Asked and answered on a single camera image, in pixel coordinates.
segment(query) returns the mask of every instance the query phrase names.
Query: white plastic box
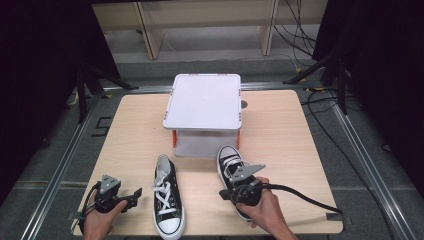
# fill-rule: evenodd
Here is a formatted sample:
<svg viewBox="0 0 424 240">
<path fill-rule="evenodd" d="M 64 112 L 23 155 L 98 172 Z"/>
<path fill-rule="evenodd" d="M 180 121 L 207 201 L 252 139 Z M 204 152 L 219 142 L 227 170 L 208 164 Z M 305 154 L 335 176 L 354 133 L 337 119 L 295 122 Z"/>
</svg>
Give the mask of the white plastic box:
<svg viewBox="0 0 424 240">
<path fill-rule="evenodd" d="M 175 77 L 163 126 L 172 130 L 175 156 L 216 157 L 221 147 L 239 147 L 240 76 L 179 74 Z"/>
</svg>

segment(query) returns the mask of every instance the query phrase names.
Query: hand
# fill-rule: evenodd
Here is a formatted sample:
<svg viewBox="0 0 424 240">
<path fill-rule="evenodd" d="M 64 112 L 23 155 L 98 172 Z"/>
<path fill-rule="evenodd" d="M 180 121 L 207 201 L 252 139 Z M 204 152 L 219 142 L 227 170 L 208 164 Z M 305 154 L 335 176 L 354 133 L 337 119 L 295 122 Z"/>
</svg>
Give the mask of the hand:
<svg viewBox="0 0 424 240">
<path fill-rule="evenodd" d="M 269 179 L 256 177 L 262 183 L 269 183 Z M 276 239 L 297 239 L 287 226 L 283 213 L 281 212 L 278 197 L 269 189 L 262 189 L 261 200 L 256 206 L 247 206 L 237 203 L 237 208 L 249 215 L 253 222 L 251 227 L 259 226 L 273 235 Z"/>
<path fill-rule="evenodd" d="M 88 201 L 89 204 L 94 202 L 96 196 L 96 190 Z M 100 213 L 97 210 L 88 209 L 87 217 L 84 223 L 84 239 L 85 240 L 100 240 L 103 239 L 109 232 L 113 230 L 113 220 L 116 216 L 125 208 L 127 201 L 119 202 L 110 212 Z"/>
</svg>

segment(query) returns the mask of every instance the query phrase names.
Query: white shoelace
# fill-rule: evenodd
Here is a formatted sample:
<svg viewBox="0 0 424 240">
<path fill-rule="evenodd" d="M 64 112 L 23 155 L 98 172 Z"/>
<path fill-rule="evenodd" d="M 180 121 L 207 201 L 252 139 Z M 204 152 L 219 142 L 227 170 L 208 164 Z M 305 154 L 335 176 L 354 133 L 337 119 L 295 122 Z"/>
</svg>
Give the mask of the white shoelace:
<svg viewBox="0 0 424 240">
<path fill-rule="evenodd" d="M 224 165 L 224 176 L 226 178 L 231 178 L 231 173 L 228 170 L 228 167 L 231 166 L 231 165 L 240 163 L 240 162 L 244 163 L 245 165 L 251 165 L 249 162 L 246 162 L 246 161 L 241 160 L 237 155 L 234 155 L 234 156 L 232 156 L 232 157 L 230 157 L 228 159 L 225 159 L 224 162 L 223 162 L 223 165 Z"/>
<path fill-rule="evenodd" d="M 160 177 L 160 180 L 156 183 L 156 186 L 152 186 L 156 197 L 159 199 L 159 201 L 163 203 L 162 209 L 159 210 L 159 215 L 177 211 L 176 208 L 171 208 L 171 205 L 169 203 L 169 198 L 171 196 L 171 183 L 163 182 L 166 175 L 167 174 L 164 174 L 164 176 Z"/>
</svg>

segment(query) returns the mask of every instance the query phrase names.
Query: sneaker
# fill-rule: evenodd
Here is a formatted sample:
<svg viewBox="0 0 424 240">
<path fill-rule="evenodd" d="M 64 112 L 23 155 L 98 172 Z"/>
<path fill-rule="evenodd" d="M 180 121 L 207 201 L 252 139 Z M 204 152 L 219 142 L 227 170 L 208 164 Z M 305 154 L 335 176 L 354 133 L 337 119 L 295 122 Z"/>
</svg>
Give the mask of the sneaker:
<svg viewBox="0 0 424 240">
<path fill-rule="evenodd" d="M 256 178 L 252 175 L 242 181 L 233 183 L 230 182 L 230 178 L 237 170 L 237 168 L 246 164 L 250 165 L 250 163 L 243 161 L 243 158 L 241 157 L 240 153 L 234 147 L 224 146 L 219 150 L 217 156 L 218 174 L 221 178 L 222 183 L 228 190 L 234 191 L 238 186 L 250 184 L 251 182 L 256 180 Z M 252 221 L 252 219 L 247 214 L 238 210 L 238 208 L 236 208 L 236 210 L 241 219 L 247 222 Z"/>
<path fill-rule="evenodd" d="M 185 227 L 184 207 L 178 190 L 175 165 L 168 156 L 160 155 L 156 165 L 153 217 L 160 236 L 179 239 Z"/>
</svg>

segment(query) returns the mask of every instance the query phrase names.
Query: shoe toe cap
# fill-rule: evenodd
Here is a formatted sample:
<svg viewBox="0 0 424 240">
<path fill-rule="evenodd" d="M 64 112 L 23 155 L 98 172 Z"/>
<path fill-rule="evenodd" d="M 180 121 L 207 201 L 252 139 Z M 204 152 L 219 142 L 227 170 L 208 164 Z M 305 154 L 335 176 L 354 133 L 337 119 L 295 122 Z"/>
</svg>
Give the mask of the shoe toe cap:
<svg viewBox="0 0 424 240">
<path fill-rule="evenodd" d="M 178 230 L 180 222 L 181 220 L 179 218 L 171 218 L 161 221 L 158 225 L 164 233 L 171 234 Z"/>
</svg>

